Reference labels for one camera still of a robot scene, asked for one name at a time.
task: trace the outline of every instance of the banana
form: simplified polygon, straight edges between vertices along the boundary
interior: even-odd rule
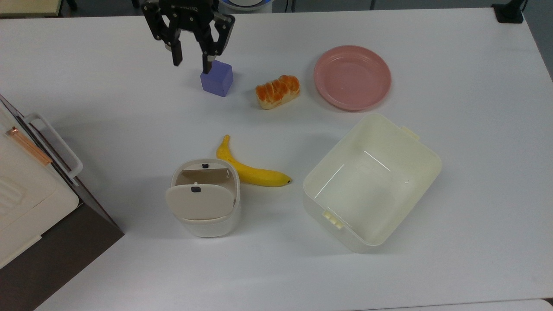
[[[228,141],[230,139],[231,137],[229,135],[225,135],[223,142],[219,148],[217,148],[217,158],[231,163],[238,172],[241,182],[266,187],[280,187],[292,181],[290,177],[281,172],[253,168],[236,161],[228,147]]]

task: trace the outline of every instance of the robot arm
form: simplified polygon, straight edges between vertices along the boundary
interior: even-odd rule
[[[156,40],[163,40],[173,55],[173,65],[182,61],[182,48],[179,41],[181,29],[194,33],[202,50],[204,73],[211,70],[211,63],[225,50],[231,35],[235,18],[218,11],[218,0],[147,0],[142,4],[142,12]],[[163,21],[169,19],[169,26]],[[217,42],[211,35],[211,21],[219,33]]]

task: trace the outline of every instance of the bin lid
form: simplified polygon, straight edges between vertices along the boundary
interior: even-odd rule
[[[165,198],[175,216],[188,220],[216,219],[230,214],[234,208],[234,195],[213,184],[173,186]]]

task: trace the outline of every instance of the pink plate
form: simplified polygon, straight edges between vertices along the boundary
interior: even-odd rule
[[[390,68],[375,52],[343,45],[324,53],[315,65],[315,85],[334,106],[363,110],[381,101],[392,85]]]

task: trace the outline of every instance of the box handle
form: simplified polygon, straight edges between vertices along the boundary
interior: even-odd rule
[[[322,213],[322,216],[330,221],[330,223],[333,224],[335,227],[337,227],[338,230],[344,227],[344,224],[340,220],[338,220],[338,218],[334,217],[334,215],[330,214],[329,211],[325,211],[324,213]]]
[[[413,137],[416,141],[420,139],[420,137],[417,134],[413,133],[410,129],[404,126],[401,127],[401,130],[403,130],[407,135]]]
[[[33,113],[30,113],[29,115],[27,115],[26,117],[23,118],[23,120],[28,124],[35,121],[36,119],[41,120],[44,123],[44,125],[46,125],[46,127],[52,132],[54,137],[61,143],[61,145],[65,149],[67,149],[67,152],[71,156],[71,158],[73,158],[73,160],[75,160],[76,166],[73,169],[71,169],[70,171],[66,171],[66,169],[63,165],[60,165],[60,168],[65,172],[67,177],[69,177],[70,179],[76,177],[82,171],[82,162],[81,162],[81,160],[77,157],[77,155],[73,152],[73,150],[71,150],[71,148],[69,148],[67,143],[65,143],[63,138],[61,138],[61,136],[58,134],[58,132],[56,132],[56,130],[53,128],[53,126],[50,124],[50,122],[48,122],[43,116],[41,116],[40,114],[38,114],[36,112],[33,112]]]

